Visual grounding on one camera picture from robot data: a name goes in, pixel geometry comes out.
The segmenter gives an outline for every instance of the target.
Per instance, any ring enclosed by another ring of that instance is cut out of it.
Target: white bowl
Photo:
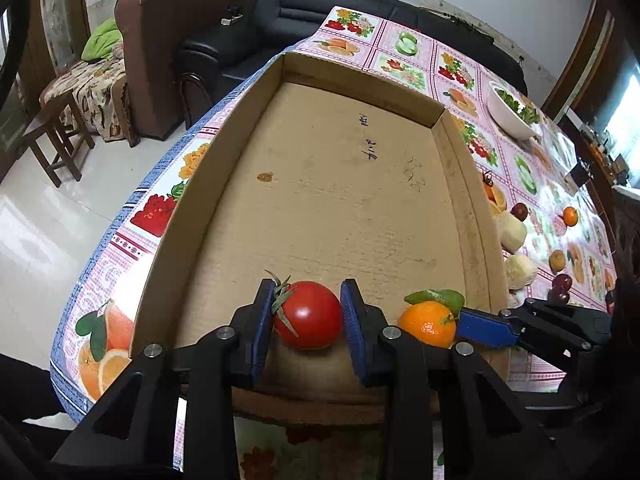
[[[491,91],[489,92],[486,106],[489,108],[489,113],[494,118],[494,121],[514,139],[527,140],[532,137],[536,133],[535,130],[507,106],[507,103],[502,100],[496,90],[507,91],[523,107],[524,103],[520,100],[518,93],[503,88],[498,83],[491,82],[489,85],[491,86]]]

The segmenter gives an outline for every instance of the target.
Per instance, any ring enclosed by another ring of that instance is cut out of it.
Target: brown upholstered sofa
[[[242,0],[118,0],[115,18],[124,39],[132,126],[164,139],[182,121],[172,69],[175,47],[193,31],[220,22]]]

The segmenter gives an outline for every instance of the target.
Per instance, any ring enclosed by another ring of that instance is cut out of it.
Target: red tomato
[[[282,311],[298,337],[283,322],[273,317],[273,326],[291,346],[317,350],[332,345],[342,329],[342,307],[338,298],[316,282],[295,282],[287,287],[293,294],[282,305]]]

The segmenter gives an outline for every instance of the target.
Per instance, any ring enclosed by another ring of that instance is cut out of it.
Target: green cloth
[[[82,51],[82,60],[92,61],[111,57],[111,47],[119,41],[122,41],[122,34],[116,26],[116,20],[109,18],[96,27],[89,41],[86,42]]]

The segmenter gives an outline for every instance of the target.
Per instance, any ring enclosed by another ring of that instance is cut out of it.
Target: screw
[[[466,341],[462,341],[456,345],[456,352],[460,355],[471,355],[474,352],[474,348]]]
[[[145,346],[145,355],[147,357],[158,357],[162,353],[162,346],[158,343],[151,343]]]
[[[382,335],[387,339],[398,339],[402,335],[402,332],[400,332],[397,326],[389,325],[382,329]]]
[[[218,339],[231,339],[236,335],[236,331],[232,326],[221,326],[218,330],[216,330],[216,337]]]

